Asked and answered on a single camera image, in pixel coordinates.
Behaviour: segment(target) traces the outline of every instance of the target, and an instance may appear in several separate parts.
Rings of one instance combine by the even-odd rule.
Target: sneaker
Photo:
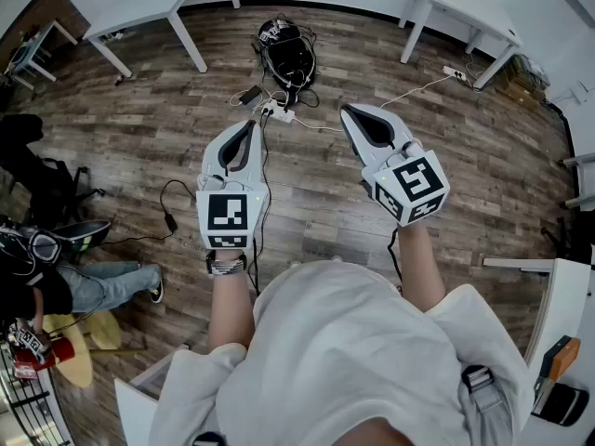
[[[164,300],[164,280],[159,280],[159,287],[157,289],[151,289],[151,301],[153,304],[159,304],[161,301]]]

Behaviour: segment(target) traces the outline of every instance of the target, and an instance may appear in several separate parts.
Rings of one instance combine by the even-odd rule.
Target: power strip
[[[448,74],[449,76],[454,76],[456,79],[460,79],[461,81],[467,81],[467,76],[465,73],[461,71],[454,70],[448,66],[443,67],[443,73]]]
[[[265,110],[269,110],[267,114],[270,114],[273,119],[276,119],[277,121],[281,121],[286,124],[291,124],[291,122],[296,117],[295,111],[280,107],[276,100],[267,102],[265,106],[262,108],[263,112]]]

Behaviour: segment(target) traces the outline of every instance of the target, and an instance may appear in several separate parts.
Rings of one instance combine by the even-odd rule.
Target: jeans
[[[73,294],[73,312],[111,310],[129,301],[138,291],[159,287],[161,270],[157,265],[139,269],[139,263],[98,263],[73,267],[57,265]]]

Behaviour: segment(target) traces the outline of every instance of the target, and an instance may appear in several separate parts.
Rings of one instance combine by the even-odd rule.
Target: red object
[[[15,354],[15,369],[20,369],[23,371],[23,374],[27,369],[33,368],[36,372],[40,370],[45,370],[46,368],[50,368],[56,365],[56,363],[61,363],[63,361],[69,361],[70,359],[74,358],[74,347],[71,344],[71,341],[68,340],[66,337],[59,338],[52,342],[52,353],[46,359],[46,363],[43,365],[39,363],[39,361],[35,358],[33,353],[30,350],[24,348],[23,350],[19,350]]]

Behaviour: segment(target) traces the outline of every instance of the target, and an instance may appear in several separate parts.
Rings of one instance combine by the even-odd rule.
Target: wristwatch
[[[242,253],[237,259],[221,261],[215,259],[215,250],[206,256],[206,270],[213,276],[226,276],[244,272],[247,265],[245,254]]]

